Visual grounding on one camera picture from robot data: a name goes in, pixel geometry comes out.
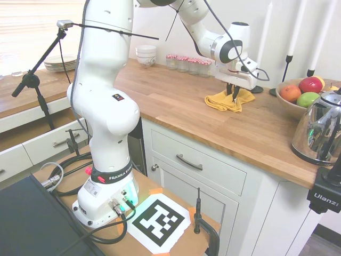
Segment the orange tape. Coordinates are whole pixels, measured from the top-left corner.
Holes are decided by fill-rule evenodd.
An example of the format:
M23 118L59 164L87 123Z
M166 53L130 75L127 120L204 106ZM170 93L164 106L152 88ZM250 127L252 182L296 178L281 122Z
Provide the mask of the orange tape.
M171 256L171 254L169 252L166 252L166 253L152 254L152 256Z
M121 218L116 218L116 222L120 222L120 221L122 221ZM116 225L116 227L117 227L118 233L121 234L123 232L123 223Z
M196 209L194 207L188 208L187 209L189 211L190 214L190 219L191 219L191 223L194 223L194 214L196 212Z
M149 195L162 194L162 188L149 189Z

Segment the open drawer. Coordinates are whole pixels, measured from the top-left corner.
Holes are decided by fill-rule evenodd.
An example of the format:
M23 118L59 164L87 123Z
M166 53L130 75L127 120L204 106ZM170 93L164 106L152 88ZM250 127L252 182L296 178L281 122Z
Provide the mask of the open drawer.
M80 121L85 127L85 120L81 118ZM68 149L69 147L66 139L70 138L70 134L68 132L69 129L76 130L81 129L81 127L78 121L73 121L53 131L24 142L23 146L32 163L40 163L41 161ZM87 139L87 134L83 130L74 131L74 136L77 143Z

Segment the yellow cloth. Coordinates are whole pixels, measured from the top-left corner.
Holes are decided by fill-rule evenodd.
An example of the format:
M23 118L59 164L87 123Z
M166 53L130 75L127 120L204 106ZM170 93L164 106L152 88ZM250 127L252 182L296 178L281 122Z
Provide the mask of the yellow cloth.
M241 105L246 102L250 102L255 99L253 94L245 89L240 89L236 101L233 101L233 89L232 94L228 95L227 91L224 90L216 95L206 96L205 103L220 111L233 111L241 112Z

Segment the white bowl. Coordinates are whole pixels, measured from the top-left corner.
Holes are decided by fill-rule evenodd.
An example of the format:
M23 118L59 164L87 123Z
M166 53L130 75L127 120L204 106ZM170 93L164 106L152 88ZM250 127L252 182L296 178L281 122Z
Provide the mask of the white bowl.
M154 53L156 52L156 46L154 45L139 45L136 47L136 52L138 53Z
M156 58L156 56L147 57L147 58L146 57L137 57L137 60L140 64L147 66L147 67L150 67L155 63L155 58Z
M150 58L150 57L155 57L156 56L156 52L152 52L152 53L140 53L140 52L137 52L136 56L141 57L141 58Z

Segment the red apple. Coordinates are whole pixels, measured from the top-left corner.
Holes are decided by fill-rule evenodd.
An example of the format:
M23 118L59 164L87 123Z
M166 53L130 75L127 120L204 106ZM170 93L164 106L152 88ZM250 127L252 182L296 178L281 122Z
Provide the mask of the red apple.
M323 88L323 84L321 80L319 80L317 77L312 76L303 79L298 87L304 93L305 92L319 93Z

